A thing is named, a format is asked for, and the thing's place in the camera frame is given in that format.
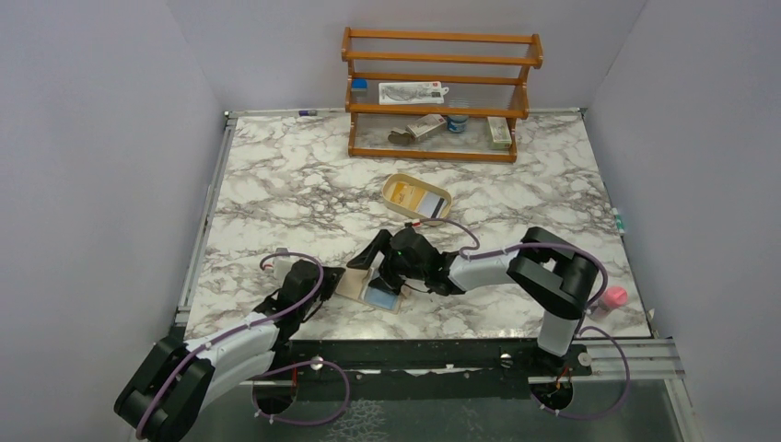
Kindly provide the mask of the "beige leather card holder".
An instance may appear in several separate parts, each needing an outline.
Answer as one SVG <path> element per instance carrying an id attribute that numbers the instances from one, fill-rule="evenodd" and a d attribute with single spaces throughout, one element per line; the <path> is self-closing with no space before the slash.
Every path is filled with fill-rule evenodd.
<path id="1" fill-rule="evenodd" d="M 367 289 L 369 288 L 368 283 L 372 276 L 372 274 L 375 272 L 374 269 L 372 270 L 356 270 L 356 269 L 346 269 L 343 278 L 341 279 L 335 294 L 344 297 L 347 299 L 351 299 L 357 303 L 363 304 L 365 306 L 370 306 L 367 304 L 364 300 L 364 294 L 366 293 Z M 381 308 L 374 308 L 379 310 L 384 310 L 393 314 L 397 314 L 401 307 L 402 303 L 407 299 L 407 297 L 411 295 L 411 290 L 409 287 L 403 287 L 401 290 L 401 293 L 399 294 L 399 297 L 402 299 L 399 307 L 397 307 L 394 311 L 388 311 Z"/>

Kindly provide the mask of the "light blue card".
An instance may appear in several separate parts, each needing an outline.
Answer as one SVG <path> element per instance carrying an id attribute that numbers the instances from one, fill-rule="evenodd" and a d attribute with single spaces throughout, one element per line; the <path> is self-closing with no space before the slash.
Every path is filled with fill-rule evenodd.
<path id="1" fill-rule="evenodd" d="M 388 311 L 396 310 L 402 301 L 398 295 L 374 287 L 369 287 L 367 289 L 363 300 L 374 308 L 381 308 Z"/>

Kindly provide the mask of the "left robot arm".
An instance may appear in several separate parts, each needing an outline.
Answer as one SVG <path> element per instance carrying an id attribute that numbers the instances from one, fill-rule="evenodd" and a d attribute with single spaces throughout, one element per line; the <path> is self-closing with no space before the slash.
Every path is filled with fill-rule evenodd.
<path id="1" fill-rule="evenodd" d="M 281 284 L 238 323 L 190 341 L 170 334 L 153 345 L 113 405 L 137 439 L 180 441 L 203 408 L 240 382 L 285 374 L 291 337 L 345 274 L 282 249 L 260 266 Z"/>

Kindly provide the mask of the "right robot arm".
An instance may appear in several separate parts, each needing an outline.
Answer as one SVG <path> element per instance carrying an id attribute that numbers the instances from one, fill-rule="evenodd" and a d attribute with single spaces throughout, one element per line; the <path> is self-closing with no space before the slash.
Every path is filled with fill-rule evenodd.
<path id="1" fill-rule="evenodd" d="M 531 350 L 533 366 L 552 375 L 568 361 L 604 266 L 589 253 L 542 227 L 531 227 L 520 242 L 501 250 L 469 254 L 436 249 L 413 224 L 396 233 L 382 229 L 346 266 L 374 269 L 376 288 L 397 295 L 409 279 L 443 297 L 493 285 L 517 285 L 544 310 L 541 332 Z"/>

